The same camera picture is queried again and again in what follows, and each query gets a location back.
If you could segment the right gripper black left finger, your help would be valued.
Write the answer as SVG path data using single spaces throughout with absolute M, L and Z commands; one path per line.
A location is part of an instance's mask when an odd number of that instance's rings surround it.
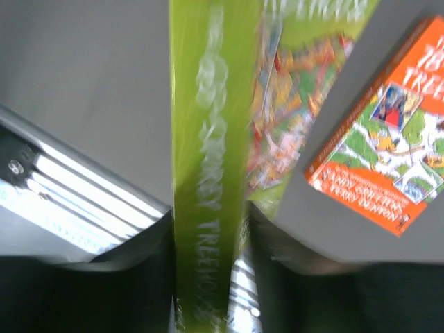
M 168 332 L 172 213 L 90 262 L 1 258 L 2 332 Z

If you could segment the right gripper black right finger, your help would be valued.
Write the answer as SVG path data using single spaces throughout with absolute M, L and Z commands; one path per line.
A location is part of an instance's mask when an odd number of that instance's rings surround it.
M 442 332 L 443 267 L 344 264 L 290 237 L 253 203 L 248 227 L 265 332 Z

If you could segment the lime green book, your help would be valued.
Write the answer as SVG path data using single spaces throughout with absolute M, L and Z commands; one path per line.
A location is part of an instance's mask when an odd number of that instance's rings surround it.
M 170 1 L 178 332 L 252 332 L 248 203 L 273 218 L 376 1 Z

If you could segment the orange 78-storey treehouse book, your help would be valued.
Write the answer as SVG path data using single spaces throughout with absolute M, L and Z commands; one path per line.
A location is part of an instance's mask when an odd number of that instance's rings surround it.
M 401 235 L 443 191 L 443 17 L 413 29 L 305 172 Z

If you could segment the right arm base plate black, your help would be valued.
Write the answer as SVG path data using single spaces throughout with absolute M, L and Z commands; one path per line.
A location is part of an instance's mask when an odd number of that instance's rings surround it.
M 19 187 L 26 187 L 26 180 L 34 169 L 39 150 L 14 132 L 1 126 L 1 179 Z

